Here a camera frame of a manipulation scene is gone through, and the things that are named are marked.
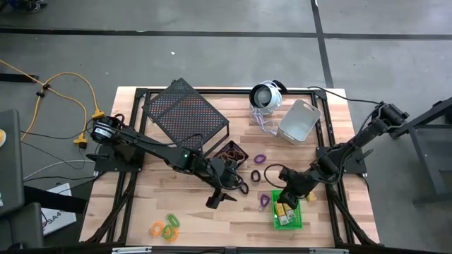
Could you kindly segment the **black flat floor bar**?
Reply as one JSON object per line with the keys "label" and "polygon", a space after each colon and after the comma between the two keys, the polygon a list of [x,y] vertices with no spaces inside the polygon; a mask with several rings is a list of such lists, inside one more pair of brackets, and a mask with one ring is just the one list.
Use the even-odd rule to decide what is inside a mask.
{"label": "black flat floor bar", "polygon": [[32,78],[22,74],[0,73],[0,82],[35,83]]}

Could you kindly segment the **silver bracket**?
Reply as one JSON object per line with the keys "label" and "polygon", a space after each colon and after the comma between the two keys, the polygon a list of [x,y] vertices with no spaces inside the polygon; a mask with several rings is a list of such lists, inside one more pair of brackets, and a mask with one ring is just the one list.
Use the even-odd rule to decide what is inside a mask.
{"label": "silver bracket", "polygon": [[136,247],[120,247],[113,248],[111,254],[149,254],[152,253],[151,246],[136,246]]}
{"label": "silver bracket", "polygon": [[350,254],[350,252],[340,248],[310,248],[309,254]]}

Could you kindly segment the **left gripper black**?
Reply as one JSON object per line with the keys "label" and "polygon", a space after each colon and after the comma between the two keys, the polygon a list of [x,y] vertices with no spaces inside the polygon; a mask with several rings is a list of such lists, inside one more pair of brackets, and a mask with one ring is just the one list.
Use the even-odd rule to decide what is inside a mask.
{"label": "left gripper black", "polygon": [[[238,190],[237,182],[244,179],[237,173],[237,171],[228,170],[222,160],[211,160],[210,165],[213,168],[214,176],[218,184],[229,191]],[[213,194],[206,201],[207,208],[217,208],[218,205],[225,200],[236,202],[237,199],[226,193]]]}

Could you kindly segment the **black slotted plastic basket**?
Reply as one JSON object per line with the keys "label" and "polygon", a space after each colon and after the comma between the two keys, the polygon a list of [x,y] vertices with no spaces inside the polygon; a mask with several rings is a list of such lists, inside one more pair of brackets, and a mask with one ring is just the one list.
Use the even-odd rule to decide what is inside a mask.
{"label": "black slotted plastic basket", "polygon": [[239,168],[249,156],[243,149],[233,140],[229,141],[219,152],[214,155],[215,158],[221,159],[223,162],[227,160],[237,161]]}

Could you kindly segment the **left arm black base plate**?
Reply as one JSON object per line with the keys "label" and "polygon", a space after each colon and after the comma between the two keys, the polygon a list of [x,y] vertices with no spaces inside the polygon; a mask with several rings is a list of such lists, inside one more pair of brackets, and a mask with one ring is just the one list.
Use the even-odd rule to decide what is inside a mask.
{"label": "left arm black base plate", "polygon": [[86,157],[95,163],[98,172],[139,172],[143,165],[144,152],[126,144],[101,145],[96,153]]}

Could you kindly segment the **white plastic bin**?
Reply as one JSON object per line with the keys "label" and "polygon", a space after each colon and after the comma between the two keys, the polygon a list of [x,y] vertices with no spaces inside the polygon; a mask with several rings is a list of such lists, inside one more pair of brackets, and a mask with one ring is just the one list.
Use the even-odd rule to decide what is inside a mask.
{"label": "white plastic bin", "polygon": [[300,145],[307,139],[320,117],[319,109],[298,99],[281,119],[277,134],[293,145]]}

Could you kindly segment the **black perforated metal stand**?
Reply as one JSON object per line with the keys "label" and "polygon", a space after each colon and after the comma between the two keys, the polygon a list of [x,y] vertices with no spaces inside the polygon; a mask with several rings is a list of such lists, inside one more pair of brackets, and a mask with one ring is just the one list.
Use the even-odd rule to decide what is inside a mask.
{"label": "black perforated metal stand", "polygon": [[143,112],[177,146],[200,150],[220,131],[225,134],[209,155],[230,136],[230,122],[185,79],[173,80],[165,89],[148,89]]}

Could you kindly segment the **person's foot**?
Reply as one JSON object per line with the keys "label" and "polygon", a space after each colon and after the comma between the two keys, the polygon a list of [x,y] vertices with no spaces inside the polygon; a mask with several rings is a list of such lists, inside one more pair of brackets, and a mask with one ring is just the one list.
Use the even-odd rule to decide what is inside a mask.
{"label": "person's foot", "polygon": [[38,12],[48,5],[46,0],[6,0],[6,2],[14,10],[25,12]]}

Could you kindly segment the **grey cabinet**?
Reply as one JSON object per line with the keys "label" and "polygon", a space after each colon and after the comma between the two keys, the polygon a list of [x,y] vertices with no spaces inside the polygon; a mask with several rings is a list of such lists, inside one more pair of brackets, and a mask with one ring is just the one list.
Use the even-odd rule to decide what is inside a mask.
{"label": "grey cabinet", "polygon": [[6,134],[0,147],[0,217],[24,204],[23,163],[20,144],[19,113],[0,112],[0,131]]}

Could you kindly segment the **white printed cardboard box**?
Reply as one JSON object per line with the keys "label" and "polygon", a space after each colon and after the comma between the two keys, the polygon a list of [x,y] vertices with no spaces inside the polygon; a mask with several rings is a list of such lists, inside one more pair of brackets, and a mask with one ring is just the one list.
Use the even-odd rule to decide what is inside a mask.
{"label": "white printed cardboard box", "polygon": [[[51,193],[72,196],[70,183],[64,183],[60,186],[49,189]],[[76,214],[73,212],[65,212],[63,210],[53,210],[42,208],[42,229],[44,236],[58,231],[65,226],[73,224],[77,221]]]}

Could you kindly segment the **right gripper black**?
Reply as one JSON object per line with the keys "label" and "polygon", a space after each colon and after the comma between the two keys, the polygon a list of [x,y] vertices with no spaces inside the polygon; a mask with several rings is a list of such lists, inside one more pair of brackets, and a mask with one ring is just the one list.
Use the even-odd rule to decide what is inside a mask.
{"label": "right gripper black", "polygon": [[286,193],[281,193],[281,203],[287,203],[292,209],[295,209],[299,204],[297,196],[307,196],[312,189],[313,181],[306,174],[297,172],[283,188]]}

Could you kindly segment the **green slotted plastic basket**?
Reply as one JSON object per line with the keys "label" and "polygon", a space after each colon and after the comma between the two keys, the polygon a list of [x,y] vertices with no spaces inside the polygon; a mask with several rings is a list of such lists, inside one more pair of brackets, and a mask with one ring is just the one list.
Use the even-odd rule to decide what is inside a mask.
{"label": "green slotted plastic basket", "polygon": [[289,220],[286,225],[280,225],[280,222],[278,221],[277,214],[275,212],[275,203],[277,202],[277,199],[279,198],[279,195],[281,193],[281,190],[272,190],[271,191],[271,211],[273,213],[273,226],[277,230],[293,230],[293,229],[301,229],[303,227],[302,223],[302,216],[300,211],[300,204],[293,209],[295,212],[296,217],[294,219]]}

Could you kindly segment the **dark grey metal table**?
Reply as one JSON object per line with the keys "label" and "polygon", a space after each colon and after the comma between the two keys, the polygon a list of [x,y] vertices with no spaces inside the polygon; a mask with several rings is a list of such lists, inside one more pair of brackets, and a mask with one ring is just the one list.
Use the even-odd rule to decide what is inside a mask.
{"label": "dark grey metal table", "polygon": [[413,204],[452,201],[443,173],[452,173],[452,97],[435,103],[431,109],[407,122],[391,134],[397,139],[408,134],[420,164],[429,174],[434,194],[413,200]]}

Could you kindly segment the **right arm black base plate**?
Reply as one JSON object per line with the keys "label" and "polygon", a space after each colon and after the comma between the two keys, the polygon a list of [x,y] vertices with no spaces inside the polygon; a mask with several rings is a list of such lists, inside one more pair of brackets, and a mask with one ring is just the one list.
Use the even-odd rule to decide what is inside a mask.
{"label": "right arm black base plate", "polygon": [[320,147],[316,151],[316,159],[310,165],[327,179],[339,173],[366,174],[364,159],[373,151],[370,149],[363,152],[360,147],[345,143],[333,147]]}

